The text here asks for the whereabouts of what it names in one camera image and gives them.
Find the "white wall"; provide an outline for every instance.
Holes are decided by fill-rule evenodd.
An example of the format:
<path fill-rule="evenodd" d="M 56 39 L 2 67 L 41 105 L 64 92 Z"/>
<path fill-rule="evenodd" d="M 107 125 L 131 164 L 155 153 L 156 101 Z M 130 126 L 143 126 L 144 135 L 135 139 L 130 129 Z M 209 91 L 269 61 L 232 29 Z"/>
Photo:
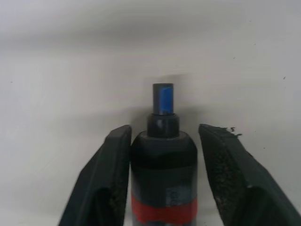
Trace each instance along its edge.
<path fill-rule="evenodd" d="M 301 211 L 301 2 L 0 0 L 0 221 L 53 226 L 111 129 L 135 133 L 151 84 L 182 129 L 236 127 Z M 221 226 L 200 155 L 201 226 Z M 130 225 L 127 212 L 126 225 Z"/>

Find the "bottle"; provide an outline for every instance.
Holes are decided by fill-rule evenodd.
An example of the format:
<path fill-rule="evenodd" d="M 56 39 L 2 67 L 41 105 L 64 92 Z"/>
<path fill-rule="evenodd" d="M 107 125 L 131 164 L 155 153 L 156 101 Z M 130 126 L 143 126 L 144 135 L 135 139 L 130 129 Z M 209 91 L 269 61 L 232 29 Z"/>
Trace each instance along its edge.
<path fill-rule="evenodd" d="M 133 226 L 196 225 L 198 153 L 173 108 L 173 84 L 153 84 L 153 113 L 130 154 Z"/>

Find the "red tape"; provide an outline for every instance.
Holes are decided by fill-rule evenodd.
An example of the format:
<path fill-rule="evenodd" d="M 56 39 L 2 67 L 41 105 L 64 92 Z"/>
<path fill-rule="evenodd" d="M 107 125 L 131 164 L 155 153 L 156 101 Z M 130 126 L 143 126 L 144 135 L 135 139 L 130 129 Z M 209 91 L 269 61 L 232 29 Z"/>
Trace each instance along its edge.
<path fill-rule="evenodd" d="M 143 224 L 148 221 L 161 221 L 174 225 L 186 224 L 197 216 L 197 210 L 197 198 L 191 203 L 179 206 L 152 207 L 139 202 L 132 194 L 132 211 L 137 220 Z"/>

